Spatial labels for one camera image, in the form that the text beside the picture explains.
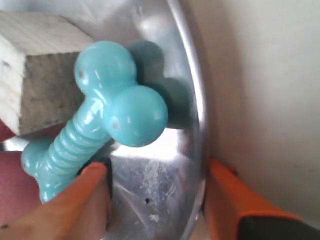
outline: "metal bowl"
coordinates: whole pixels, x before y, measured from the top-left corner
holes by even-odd
[[[113,142],[105,148],[113,166],[113,222],[106,238],[188,239],[204,194],[206,109],[198,58],[177,0],[0,0],[0,8],[63,15],[95,40],[127,46],[139,82],[164,97],[169,124],[148,146]]]

